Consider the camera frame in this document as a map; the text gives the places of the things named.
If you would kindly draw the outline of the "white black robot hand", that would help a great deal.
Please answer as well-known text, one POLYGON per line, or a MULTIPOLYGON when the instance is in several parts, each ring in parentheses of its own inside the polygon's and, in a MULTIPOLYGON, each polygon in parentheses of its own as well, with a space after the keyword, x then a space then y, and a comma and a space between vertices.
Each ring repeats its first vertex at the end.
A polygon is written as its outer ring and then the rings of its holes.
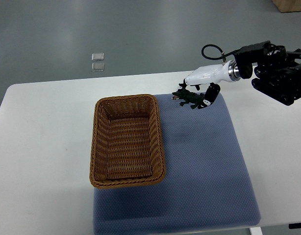
POLYGON ((222 65, 210 65, 196 69, 183 79, 183 82, 179 84, 179 89, 187 89, 188 86, 193 86, 199 90, 201 85, 208 84, 209 86, 204 93, 204 103, 208 107, 218 97, 221 90, 219 86, 221 81, 236 82, 240 79, 241 76, 236 62, 229 61, 222 65))

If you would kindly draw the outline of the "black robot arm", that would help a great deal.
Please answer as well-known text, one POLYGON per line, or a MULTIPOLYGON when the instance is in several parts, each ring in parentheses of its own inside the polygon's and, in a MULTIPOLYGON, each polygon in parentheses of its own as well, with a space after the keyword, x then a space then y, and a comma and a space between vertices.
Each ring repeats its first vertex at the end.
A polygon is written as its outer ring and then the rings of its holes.
POLYGON ((233 56, 240 76, 261 93, 289 106, 301 98, 301 50, 287 51, 265 41, 244 46, 233 56))

